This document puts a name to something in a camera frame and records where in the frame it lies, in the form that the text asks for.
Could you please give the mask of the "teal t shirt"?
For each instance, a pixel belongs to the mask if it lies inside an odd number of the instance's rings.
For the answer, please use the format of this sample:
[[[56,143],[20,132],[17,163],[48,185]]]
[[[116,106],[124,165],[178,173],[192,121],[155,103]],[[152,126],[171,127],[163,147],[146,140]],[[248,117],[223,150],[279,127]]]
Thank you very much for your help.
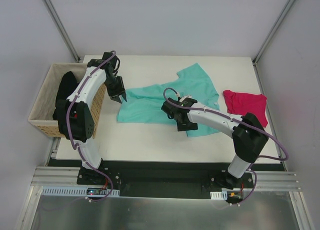
[[[173,82],[128,89],[127,101],[123,102],[116,120],[119,123],[175,125],[176,121],[170,120],[161,110],[165,102],[163,92],[169,87],[181,96],[190,95],[212,109],[220,109],[219,94],[210,77],[198,63],[177,72],[177,76],[178,79]]]

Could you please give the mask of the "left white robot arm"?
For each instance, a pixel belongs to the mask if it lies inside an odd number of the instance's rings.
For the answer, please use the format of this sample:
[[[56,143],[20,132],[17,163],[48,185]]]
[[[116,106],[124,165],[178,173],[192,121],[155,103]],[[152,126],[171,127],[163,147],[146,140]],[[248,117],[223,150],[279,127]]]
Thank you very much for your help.
[[[111,100],[127,99],[123,78],[118,75],[120,59],[116,51],[105,52],[101,59],[91,59],[78,87],[65,100],[56,103],[58,129],[71,143],[81,159],[82,177],[94,184],[111,182],[102,166],[102,158],[93,140],[95,123],[91,113],[93,99],[101,85]]]

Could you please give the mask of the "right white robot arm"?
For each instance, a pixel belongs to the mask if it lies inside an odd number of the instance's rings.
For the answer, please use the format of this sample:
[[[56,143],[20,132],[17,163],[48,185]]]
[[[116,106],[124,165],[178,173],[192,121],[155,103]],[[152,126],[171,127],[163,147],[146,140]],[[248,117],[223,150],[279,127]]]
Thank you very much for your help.
[[[227,170],[214,178],[219,186],[230,190],[242,183],[245,171],[256,162],[269,139],[257,117],[251,113],[227,115],[190,97],[169,98],[161,110],[176,121],[178,131],[197,130],[202,124],[232,138],[235,156]]]

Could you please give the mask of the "black t shirt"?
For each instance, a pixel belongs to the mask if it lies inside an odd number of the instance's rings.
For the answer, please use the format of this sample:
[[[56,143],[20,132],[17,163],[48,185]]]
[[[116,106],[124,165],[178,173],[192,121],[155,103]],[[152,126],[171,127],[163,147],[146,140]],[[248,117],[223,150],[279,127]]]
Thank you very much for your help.
[[[77,88],[78,82],[72,71],[65,73],[59,84],[59,89],[56,95],[55,107],[59,100],[66,100]]]

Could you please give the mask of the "folded pink t shirt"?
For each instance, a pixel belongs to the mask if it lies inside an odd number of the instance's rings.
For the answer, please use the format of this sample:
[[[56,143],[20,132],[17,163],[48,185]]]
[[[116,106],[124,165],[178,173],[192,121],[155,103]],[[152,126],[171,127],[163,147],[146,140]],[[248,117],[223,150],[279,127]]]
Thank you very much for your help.
[[[242,116],[252,113],[264,128],[268,125],[266,118],[267,98],[264,95],[225,90],[223,97],[228,113]]]

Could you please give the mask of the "wicker laundry basket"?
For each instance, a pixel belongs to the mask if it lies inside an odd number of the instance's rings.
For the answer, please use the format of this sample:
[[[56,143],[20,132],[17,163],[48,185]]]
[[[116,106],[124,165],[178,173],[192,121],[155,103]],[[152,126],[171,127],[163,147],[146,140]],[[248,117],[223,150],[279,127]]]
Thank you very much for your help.
[[[87,68],[85,63],[54,63],[51,65],[35,100],[28,121],[49,137],[64,137],[59,131],[58,121],[53,119],[56,97],[63,76],[71,71],[79,86],[88,77],[76,102],[86,102],[94,121],[93,138],[96,136],[100,113],[105,97],[105,71]]]

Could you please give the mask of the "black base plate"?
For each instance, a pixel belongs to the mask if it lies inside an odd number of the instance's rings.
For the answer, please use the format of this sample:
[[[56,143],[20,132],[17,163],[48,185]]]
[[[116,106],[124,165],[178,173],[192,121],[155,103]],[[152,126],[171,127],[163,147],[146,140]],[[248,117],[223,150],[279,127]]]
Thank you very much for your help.
[[[98,170],[81,167],[77,184],[100,186],[109,177],[108,187],[119,190],[122,197],[178,199],[209,199],[211,192],[254,186],[251,173],[226,182],[226,163],[102,161]]]

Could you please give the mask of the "aluminium rail frame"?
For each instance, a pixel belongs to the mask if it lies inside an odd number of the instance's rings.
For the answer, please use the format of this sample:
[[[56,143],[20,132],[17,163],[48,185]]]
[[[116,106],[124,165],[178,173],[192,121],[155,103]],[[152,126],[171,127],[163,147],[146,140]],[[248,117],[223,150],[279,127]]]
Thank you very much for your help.
[[[48,166],[36,168],[32,181],[47,185],[75,185],[81,167],[78,160],[51,159]],[[254,164],[246,173],[251,173],[253,187],[261,191],[299,192],[302,189],[296,173],[285,171],[281,164]]]

